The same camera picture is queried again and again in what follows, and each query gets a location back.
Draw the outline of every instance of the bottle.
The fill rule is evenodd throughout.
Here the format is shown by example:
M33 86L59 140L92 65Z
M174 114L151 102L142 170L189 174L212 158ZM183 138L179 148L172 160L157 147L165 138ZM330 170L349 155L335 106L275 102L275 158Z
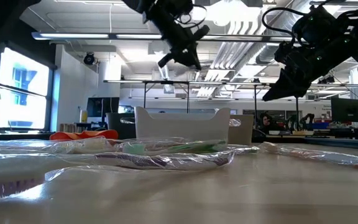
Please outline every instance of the bottle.
M86 110L80 111L80 123L86 123L88 121L88 112Z

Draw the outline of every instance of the clear plastic wrap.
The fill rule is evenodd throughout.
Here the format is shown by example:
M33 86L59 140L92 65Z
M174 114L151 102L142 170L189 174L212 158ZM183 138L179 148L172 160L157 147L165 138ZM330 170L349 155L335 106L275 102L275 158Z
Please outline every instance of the clear plastic wrap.
M230 127L239 127L239 126L241 126L241 120L239 120L239 119L230 119L229 120L229 126Z
M235 154L256 150L256 147L227 145L219 140L186 142L183 138L130 139L123 142L105 138L60 142L9 141L0 142L0 164L37 167L46 164L47 170L72 166L203 170L228 164Z
M301 149L297 147L281 146L269 142L264 142L259 145L259 149L262 152L358 167L358 156L349 154Z

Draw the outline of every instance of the wooden table surface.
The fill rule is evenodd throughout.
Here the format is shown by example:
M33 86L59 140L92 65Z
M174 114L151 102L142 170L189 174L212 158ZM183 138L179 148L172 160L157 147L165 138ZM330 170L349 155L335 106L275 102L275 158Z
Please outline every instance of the wooden table surface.
M72 168L0 199L0 223L358 223L358 169L264 153L204 172Z

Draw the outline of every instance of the ceiling light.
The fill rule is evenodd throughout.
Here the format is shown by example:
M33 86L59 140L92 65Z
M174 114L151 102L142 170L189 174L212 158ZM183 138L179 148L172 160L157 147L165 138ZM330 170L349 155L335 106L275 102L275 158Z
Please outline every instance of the ceiling light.
M33 32L32 36L36 40L58 40L58 39L109 39L108 34L43 34L38 32Z
M118 39L161 39L160 34L117 34Z
M222 85L224 82L189 82L189 84Z
M55 0L55 2L73 2L84 4L125 4L118 0Z
M160 40L160 34L115 34L115 33L41 33L33 32L35 40L71 40L71 39L106 39L106 40ZM260 43L281 43L291 41L291 37L271 35L206 35L199 41L212 42L260 42Z
M176 97L141 97L141 96L130 96L128 99L133 100L187 100L187 98L176 98ZM189 98L189 100L235 100L235 101L255 101L255 99L247 99L247 98L230 98L230 99L223 99L223 98ZM273 100L276 102L291 102L295 100ZM315 102L315 100L298 100L299 102ZM319 100L319 102L330 102L329 100Z
M137 80L104 80L105 83L143 83L143 81Z
M261 83L236 83L236 82L229 82L227 84L230 85L260 85Z

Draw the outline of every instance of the toothbrush bristles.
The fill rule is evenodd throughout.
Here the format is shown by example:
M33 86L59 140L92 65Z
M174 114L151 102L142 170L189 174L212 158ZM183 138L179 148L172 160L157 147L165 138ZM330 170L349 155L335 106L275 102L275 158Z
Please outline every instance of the toothbrush bristles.
M45 182L45 178L31 178L24 180L17 180L13 182L0 182L0 198L7 197L13 194L18 194L25 190L41 185Z

